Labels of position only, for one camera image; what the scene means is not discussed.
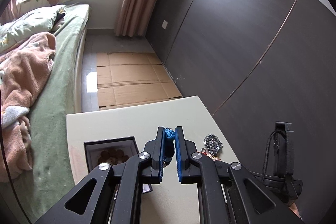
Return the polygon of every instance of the gray floor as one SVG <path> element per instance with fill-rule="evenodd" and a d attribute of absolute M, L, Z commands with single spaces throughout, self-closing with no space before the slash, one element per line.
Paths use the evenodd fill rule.
<path fill-rule="evenodd" d="M 99 110 L 96 54 L 99 52 L 154 52 L 143 37 L 116 37 L 113 34 L 88 34 L 82 63 L 82 112 Z"/>

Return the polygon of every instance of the green bed sheet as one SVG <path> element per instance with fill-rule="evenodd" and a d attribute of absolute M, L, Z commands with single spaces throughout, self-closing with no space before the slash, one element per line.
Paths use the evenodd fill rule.
<path fill-rule="evenodd" d="M 66 7 L 65 23 L 55 32 L 53 69 L 28 114 L 34 165 L 31 172 L 24 172 L 14 180 L 14 187 L 32 223 L 75 185 L 68 154 L 66 115 L 74 113 L 75 61 L 88 17 L 88 4 Z M 0 183 L 0 193 L 19 223 L 28 223 L 9 183 Z"/>

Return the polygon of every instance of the open box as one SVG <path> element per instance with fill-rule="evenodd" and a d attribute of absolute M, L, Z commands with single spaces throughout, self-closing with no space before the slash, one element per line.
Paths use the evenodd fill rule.
<path fill-rule="evenodd" d="M 114 150 L 122 150 L 124 156 L 128 156 L 129 158 L 139 154 L 139 149 L 137 147 L 137 143 L 135 142 L 135 137 L 127 137 L 127 138 L 117 138 L 110 140 L 102 140 L 102 141 L 94 141 L 94 142 L 85 142 L 84 150 L 85 150 L 85 158 L 87 169 L 91 172 L 98 164 L 99 159 L 101 158 L 101 153 L 103 151 L 108 151 L 111 148 Z M 150 184 L 144 184 L 142 193 L 152 192 L 152 186 Z"/>

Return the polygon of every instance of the brown fleece blanket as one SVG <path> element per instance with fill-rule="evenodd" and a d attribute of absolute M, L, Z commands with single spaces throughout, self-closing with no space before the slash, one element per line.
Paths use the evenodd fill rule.
<path fill-rule="evenodd" d="M 55 36 L 42 32 L 32 35 L 23 48 L 1 58 L 1 128 L 12 179 L 32 169 L 30 125 L 26 115 L 48 80 L 55 49 Z M 0 182 L 8 181 L 1 154 Z"/>

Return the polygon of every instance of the white light switch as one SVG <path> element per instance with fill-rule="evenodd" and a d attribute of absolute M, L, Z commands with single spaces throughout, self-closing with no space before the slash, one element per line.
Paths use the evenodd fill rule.
<path fill-rule="evenodd" d="M 167 28 L 167 25 L 168 25 L 168 22 L 164 20 L 163 23 L 162 23 L 162 27 L 163 27 L 164 29 L 166 29 L 166 28 Z"/>

